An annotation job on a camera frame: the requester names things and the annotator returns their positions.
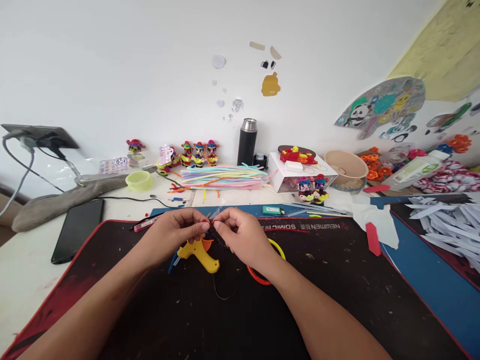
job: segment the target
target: yellow glue gun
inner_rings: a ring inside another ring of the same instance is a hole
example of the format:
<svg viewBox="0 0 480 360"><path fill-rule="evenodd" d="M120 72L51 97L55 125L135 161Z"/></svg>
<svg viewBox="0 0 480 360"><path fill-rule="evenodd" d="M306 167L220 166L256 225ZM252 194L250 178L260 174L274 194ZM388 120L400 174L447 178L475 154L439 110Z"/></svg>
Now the yellow glue gun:
<svg viewBox="0 0 480 360"><path fill-rule="evenodd" d="M214 260L204 249L202 240L194 241L193 244L187 241L184 247L180 247L176 254L182 259L188 259L190 255L195 255L200 264L210 273L215 274L220 268L220 262Z"/></svg>

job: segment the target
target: hand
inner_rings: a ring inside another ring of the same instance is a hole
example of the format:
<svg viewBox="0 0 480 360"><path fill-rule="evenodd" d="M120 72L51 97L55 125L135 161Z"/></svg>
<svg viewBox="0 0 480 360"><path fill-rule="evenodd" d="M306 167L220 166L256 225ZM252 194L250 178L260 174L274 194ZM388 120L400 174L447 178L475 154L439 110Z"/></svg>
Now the hand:
<svg viewBox="0 0 480 360"><path fill-rule="evenodd" d="M184 242L200 241L209 228L209 220L197 209L166 211L148 229L131 253L149 269L169 258Z"/></svg>
<svg viewBox="0 0 480 360"><path fill-rule="evenodd" d="M232 253L261 273L269 259L279 256L253 215L229 207L213 219L213 226Z"/></svg>

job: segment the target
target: small green box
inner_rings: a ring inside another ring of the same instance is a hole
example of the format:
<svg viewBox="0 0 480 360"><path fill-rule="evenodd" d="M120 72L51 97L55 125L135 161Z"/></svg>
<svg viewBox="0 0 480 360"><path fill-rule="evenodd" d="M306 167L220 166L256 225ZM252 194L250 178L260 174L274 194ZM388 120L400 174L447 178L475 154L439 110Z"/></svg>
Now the small green box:
<svg viewBox="0 0 480 360"><path fill-rule="evenodd" d="M263 215L285 215L285 211L282 208L276 206L264 206L261 209L261 213Z"/></svg>

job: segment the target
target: red paper piece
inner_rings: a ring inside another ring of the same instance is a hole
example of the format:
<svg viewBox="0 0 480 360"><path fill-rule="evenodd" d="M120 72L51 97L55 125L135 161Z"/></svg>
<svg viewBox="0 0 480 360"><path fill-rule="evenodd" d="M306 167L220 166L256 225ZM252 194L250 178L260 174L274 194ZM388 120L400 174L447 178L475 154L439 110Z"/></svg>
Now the red paper piece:
<svg viewBox="0 0 480 360"><path fill-rule="evenodd" d="M377 234L377 228L371 222L365 225L366 237L368 239L368 248L376 256L380 256L382 250L380 250L379 235Z"/></svg>
<svg viewBox="0 0 480 360"><path fill-rule="evenodd" d="M379 191L387 191L387 190L390 190L390 185L377 185L377 186L366 187L363 189L363 191L366 193L377 193Z"/></svg>

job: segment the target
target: beige bowl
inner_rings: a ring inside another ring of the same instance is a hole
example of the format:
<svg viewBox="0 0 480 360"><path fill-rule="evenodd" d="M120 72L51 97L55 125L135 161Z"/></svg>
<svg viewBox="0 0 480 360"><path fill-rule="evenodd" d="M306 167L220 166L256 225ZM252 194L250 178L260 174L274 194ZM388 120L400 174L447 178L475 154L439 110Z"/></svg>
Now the beige bowl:
<svg viewBox="0 0 480 360"><path fill-rule="evenodd" d="M324 159L338 173L334 184L345 184L353 179L361 179L369 173L367 164L351 152L329 151Z"/></svg>

